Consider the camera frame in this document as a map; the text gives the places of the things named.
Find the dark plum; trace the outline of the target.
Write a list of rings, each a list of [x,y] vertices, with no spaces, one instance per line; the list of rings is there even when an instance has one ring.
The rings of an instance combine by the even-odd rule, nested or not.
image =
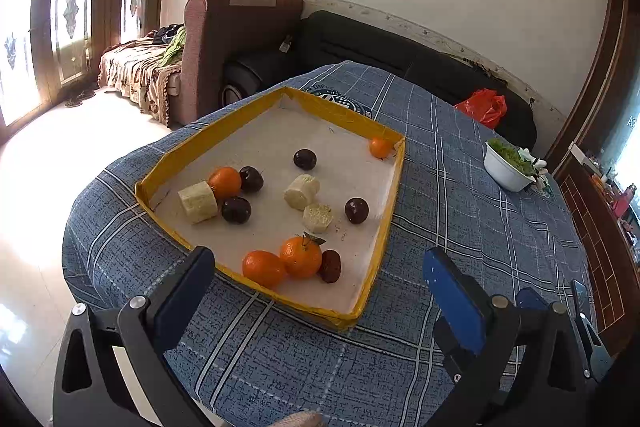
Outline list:
[[[361,225],[369,216],[369,205],[360,197],[349,199],[344,207],[347,220],[353,225]]]
[[[313,150],[302,148],[301,150],[296,150],[293,156],[293,161],[294,165],[299,169],[310,171],[316,167],[318,158]]]
[[[252,206],[247,199],[234,196],[224,201],[220,212],[227,222],[244,225],[252,215]]]
[[[252,166],[245,166],[239,171],[241,178],[241,191],[246,194],[259,192],[264,186],[262,174]]]

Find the red jujube date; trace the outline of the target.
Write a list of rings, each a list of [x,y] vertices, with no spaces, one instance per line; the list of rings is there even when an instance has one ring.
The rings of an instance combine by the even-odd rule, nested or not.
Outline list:
[[[338,281],[342,274],[342,260],[337,251],[329,249],[323,251],[322,261],[318,270],[321,280],[327,284],[333,284]]]

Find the orange tangerine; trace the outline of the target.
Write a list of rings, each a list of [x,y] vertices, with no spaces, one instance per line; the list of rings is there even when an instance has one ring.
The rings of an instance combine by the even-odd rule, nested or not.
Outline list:
[[[241,193],[242,179],[238,170],[226,166],[216,169],[208,177],[207,184],[214,192],[218,202],[224,202]]]
[[[267,288],[275,288],[288,277],[282,260],[270,251],[250,251],[242,261],[243,277]]]
[[[390,140],[380,138],[372,138],[369,141],[369,152],[374,158],[384,160],[394,151],[394,143]]]

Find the large white sugarcane piece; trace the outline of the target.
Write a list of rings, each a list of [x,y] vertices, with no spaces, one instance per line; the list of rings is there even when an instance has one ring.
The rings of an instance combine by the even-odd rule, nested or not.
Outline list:
[[[186,217],[194,225],[218,215],[215,194],[206,181],[183,188],[178,197]]]

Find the tangerine with leaf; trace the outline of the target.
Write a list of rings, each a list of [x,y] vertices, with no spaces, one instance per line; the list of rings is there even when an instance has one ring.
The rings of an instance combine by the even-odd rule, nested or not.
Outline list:
[[[324,239],[309,233],[287,239],[280,247],[279,258],[288,276],[295,280],[313,277],[322,263],[321,246],[324,243]]]

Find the dark plum front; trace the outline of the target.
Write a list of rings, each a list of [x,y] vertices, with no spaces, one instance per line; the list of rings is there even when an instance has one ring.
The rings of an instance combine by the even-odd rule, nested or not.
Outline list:
[[[252,206],[247,199],[234,196],[224,201],[220,212],[227,222],[244,225],[252,215]]]

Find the wooden cabinet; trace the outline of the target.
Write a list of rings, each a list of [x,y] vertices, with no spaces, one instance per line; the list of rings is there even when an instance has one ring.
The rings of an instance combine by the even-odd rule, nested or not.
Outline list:
[[[624,189],[614,181],[611,150],[639,74],[639,0],[608,0],[587,80],[549,150],[574,227],[586,250],[594,321],[616,355],[639,315],[639,275],[622,219]]]

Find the white items pile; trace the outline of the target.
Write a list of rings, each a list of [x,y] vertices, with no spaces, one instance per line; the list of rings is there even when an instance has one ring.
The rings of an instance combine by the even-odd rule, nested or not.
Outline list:
[[[552,188],[549,180],[547,161],[534,157],[528,148],[519,148],[518,158],[520,158],[521,161],[522,173],[533,179],[533,190],[545,198],[550,198],[552,196]]]

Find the white bowl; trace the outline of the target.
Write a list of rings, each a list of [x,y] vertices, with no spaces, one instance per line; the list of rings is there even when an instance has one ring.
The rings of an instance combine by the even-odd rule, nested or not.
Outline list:
[[[535,179],[532,176],[525,176],[518,168],[513,167],[488,142],[485,145],[484,168],[503,190],[518,193],[534,183]]]

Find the green lettuce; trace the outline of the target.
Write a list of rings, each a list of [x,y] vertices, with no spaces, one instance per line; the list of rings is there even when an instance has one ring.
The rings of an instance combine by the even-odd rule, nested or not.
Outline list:
[[[500,157],[508,162],[512,167],[523,173],[524,176],[533,176],[535,169],[529,160],[521,158],[520,152],[512,145],[506,144],[501,139],[492,138],[488,141],[488,146]]]

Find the red plastic bag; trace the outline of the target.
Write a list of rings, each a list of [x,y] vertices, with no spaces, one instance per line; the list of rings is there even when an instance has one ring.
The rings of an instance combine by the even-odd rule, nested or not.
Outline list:
[[[469,116],[483,126],[495,130],[506,116],[506,97],[496,90],[483,88],[454,106],[459,112]]]

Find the yellow cardboard tray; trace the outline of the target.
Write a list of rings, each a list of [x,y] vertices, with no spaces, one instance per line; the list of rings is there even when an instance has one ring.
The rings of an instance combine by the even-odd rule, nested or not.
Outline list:
[[[393,153],[384,160],[369,152],[369,141],[377,136],[394,143]],[[134,196],[180,245],[208,247],[221,272],[255,289],[257,283],[242,274],[245,255],[277,253],[287,239],[306,231],[302,213],[283,197],[301,173],[293,162],[301,148],[313,150],[318,158],[311,170],[320,182],[316,199],[333,211],[329,230],[321,236],[326,248],[340,254],[342,274],[334,284],[311,277],[285,281],[265,293],[321,322],[347,329],[366,307],[384,257],[405,158],[406,139],[399,132],[308,92],[281,87],[204,124],[160,158],[136,183]],[[178,192],[226,166],[255,167],[265,180],[259,192],[247,197],[250,219],[232,225],[215,217],[194,225]],[[353,225],[345,216],[345,204],[353,197],[369,205],[369,216],[361,225]]]

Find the black sofa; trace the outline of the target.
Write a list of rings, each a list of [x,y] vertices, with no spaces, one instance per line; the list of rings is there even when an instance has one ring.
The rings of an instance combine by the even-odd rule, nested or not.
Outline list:
[[[484,66],[331,12],[314,12],[278,46],[237,53],[222,73],[220,103],[230,105],[321,66],[352,61],[390,72],[456,105],[486,88],[506,99],[496,128],[512,144],[532,147],[537,128],[530,103]]]

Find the patterned covered bench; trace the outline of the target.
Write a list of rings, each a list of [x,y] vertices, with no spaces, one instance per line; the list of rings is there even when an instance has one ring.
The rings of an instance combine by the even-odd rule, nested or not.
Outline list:
[[[172,24],[112,46],[100,58],[98,86],[115,90],[141,113],[169,126],[170,100],[181,91],[185,43],[186,28]]]

